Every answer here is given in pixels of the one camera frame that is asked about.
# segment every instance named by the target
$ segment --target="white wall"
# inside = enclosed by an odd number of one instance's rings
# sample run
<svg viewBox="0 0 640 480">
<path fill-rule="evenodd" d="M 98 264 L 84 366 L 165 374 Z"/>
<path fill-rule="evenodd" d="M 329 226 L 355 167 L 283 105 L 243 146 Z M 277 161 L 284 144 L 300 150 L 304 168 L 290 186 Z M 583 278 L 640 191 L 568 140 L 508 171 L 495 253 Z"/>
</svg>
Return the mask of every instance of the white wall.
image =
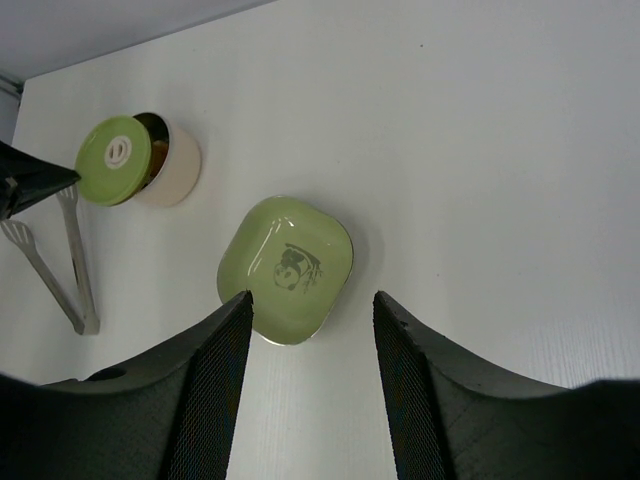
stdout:
<svg viewBox="0 0 640 480">
<path fill-rule="evenodd" d="M 638 25 L 632 1 L 279 0 L 27 81 L 32 155 L 71 166 L 99 121 L 154 109 L 203 169 L 173 208 L 81 204 L 96 337 L 0 242 L 0 370 L 86 378 L 204 318 L 243 216 L 289 194 L 345 225 L 355 268 L 314 338 L 253 338 L 230 480 L 396 478 L 380 288 L 518 373 L 640 377 Z M 55 200 L 20 219 L 71 292 Z"/>
<path fill-rule="evenodd" d="M 0 140 L 11 143 L 18 118 L 18 99 L 0 91 Z"/>
<path fill-rule="evenodd" d="M 0 66 L 27 79 L 269 1 L 2 2 Z"/>
</svg>

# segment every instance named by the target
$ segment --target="open container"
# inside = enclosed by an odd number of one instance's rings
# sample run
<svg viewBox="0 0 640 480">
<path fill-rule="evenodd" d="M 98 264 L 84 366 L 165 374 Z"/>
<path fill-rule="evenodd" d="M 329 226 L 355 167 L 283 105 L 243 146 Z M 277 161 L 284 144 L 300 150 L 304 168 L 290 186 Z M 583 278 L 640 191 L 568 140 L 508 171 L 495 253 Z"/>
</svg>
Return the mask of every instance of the open container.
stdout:
<svg viewBox="0 0 640 480">
<path fill-rule="evenodd" d="M 200 166 L 197 142 L 175 123 L 150 112 L 121 115 L 96 126 L 80 147 L 78 190 L 103 206 L 135 196 L 168 207 L 193 189 Z"/>
</svg>

